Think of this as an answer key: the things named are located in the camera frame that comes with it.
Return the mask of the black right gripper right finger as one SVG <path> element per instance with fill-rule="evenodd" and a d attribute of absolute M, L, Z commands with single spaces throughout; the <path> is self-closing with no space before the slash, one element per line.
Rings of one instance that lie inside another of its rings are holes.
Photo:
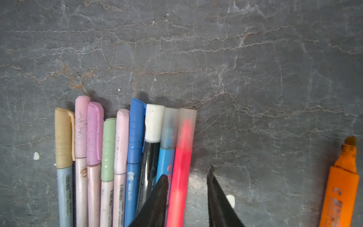
<path fill-rule="evenodd" d="M 230 205 L 212 166 L 207 175 L 208 212 L 210 227 L 245 227 Z"/>

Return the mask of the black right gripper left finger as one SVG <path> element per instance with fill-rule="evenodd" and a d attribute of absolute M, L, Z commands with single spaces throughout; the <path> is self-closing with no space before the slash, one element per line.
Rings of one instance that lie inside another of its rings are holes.
<path fill-rule="evenodd" d="M 164 227 L 168 177 L 162 175 L 130 227 Z"/>

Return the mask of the light blue marker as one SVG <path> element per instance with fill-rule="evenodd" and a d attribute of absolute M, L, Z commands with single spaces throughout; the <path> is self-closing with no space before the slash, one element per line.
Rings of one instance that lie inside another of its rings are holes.
<path fill-rule="evenodd" d="M 170 196 L 173 175 L 179 116 L 179 109 L 168 107 L 164 109 L 156 182 L 162 175 L 168 177 L 168 197 Z"/>

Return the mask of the pink marker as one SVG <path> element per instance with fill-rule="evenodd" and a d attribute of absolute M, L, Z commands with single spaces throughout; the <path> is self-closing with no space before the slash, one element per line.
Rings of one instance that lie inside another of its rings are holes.
<path fill-rule="evenodd" d="M 197 111 L 182 108 L 169 198 L 167 227 L 182 227 Z"/>

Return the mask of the black marker white cap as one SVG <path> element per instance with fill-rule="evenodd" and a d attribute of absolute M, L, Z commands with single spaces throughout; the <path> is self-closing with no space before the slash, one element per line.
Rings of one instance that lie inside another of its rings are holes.
<path fill-rule="evenodd" d="M 163 117 L 164 106 L 147 104 L 137 213 L 140 213 L 156 184 Z"/>

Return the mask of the orange marker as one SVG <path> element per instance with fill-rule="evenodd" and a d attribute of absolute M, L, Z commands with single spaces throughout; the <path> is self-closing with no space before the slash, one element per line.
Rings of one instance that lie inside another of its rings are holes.
<path fill-rule="evenodd" d="M 330 167 L 320 227 L 349 227 L 359 185 L 356 137 L 347 137 L 341 154 Z"/>

